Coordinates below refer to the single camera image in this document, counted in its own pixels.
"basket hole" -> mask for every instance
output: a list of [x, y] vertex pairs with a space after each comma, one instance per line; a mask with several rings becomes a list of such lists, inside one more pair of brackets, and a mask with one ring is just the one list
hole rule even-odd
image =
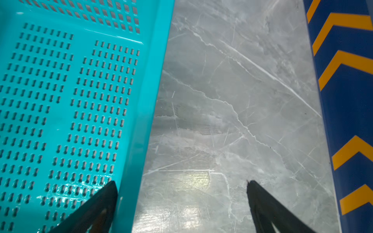
[[120, 6], [120, 3], [117, 2], [117, 1], [115, 2], [115, 6], [117, 7], [118, 10], [121, 10], [121, 9], [122, 9], [122, 7]]
[[37, 1], [32, 1], [38, 8], [40, 8], [40, 5]]
[[92, 13], [91, 7], [89, 5], [85, 5], [85, 8], [87, 8], [87, 11]]
[[18, 194], [17, 203], [20, 203], [22, 201], [22, 194]]
[[45, 3], [41, 3], [41, 5], [46, 9], [46, 10], [49, 10], [47, 5]]
[[34, 185], [35, 185], [35, 182], [32, 181], [32, 182], [30, 183], [30, 187], [29, 187], [29, 189], [32, 190], [32, 189], [34, 188]]
[[83, 10], [83, 6], [80, 3], [76, 3], [79, 7], [79, 9]]
[[96, 12], [96, 14], [98, 14], [98, 15], [100, 14], [100, 11], [99, 11], [99, 9], [97, 7], [94, 6], [93, 10]]
[[50, 198], [50, 201], [49, 201], [49, 206], [52, 206], [52, 205], [53, 205], [53, 202], [54, 202], [54, 197], [51, 197], [51, 198]]
[[61, 203], [62, 203], [62, 199], [61, 198], [58, 198], [58, 200], [57, 200], [57, 207], [60, 207], [61, 206]]
[[31, 196], [27, 195], [25, 198], [25, 203], [28, 204], [30, 202]]
[[13, 228], [14, 228], [14, 222], [11, 222], [11, 223], [9, 224], [8, 231], [9, 231], [9, 232], [12, 232], [12, 231], [13, 231]]
[[84, 189], [83, 189], [83, 196], [86, 196], [86, 195], [87, 195], [87, 191], [88, 191], [87, 188], [84, 188]]
[[49, 5], [49, 7], [54, 11], [54, 12], [57, 12], [57, 10], [55, 9], [55, 7], [54, 6], [52, 6], [52, 5]]
[[78, 180], [79, 182], [82, 182], [83, 181], [83, 174], [81, 173], [80, 175], [79, 175], [79, 180]]
[[6, 192], [3, 192], [2, 194], [1, 194], [1, 201], [4, 201], [5, 200], [5, 195], [6, 195]]
[[53, 214], [53, 221], [56, 221], [56, 220], [57, 220], [57, 216], [58, 216], [58, 213], [55, 212], [55, 213]]
[[76, 203], [77, 203], [77, 202], [78, 202], [77, 200], [74, 200], [74, 201], [73, 201], [73, 203], [72, 203], [72, 205], [71, 205], [71, 208], [72, 208], [72, 209], [75, 209], [75, 207], [76, 207]]

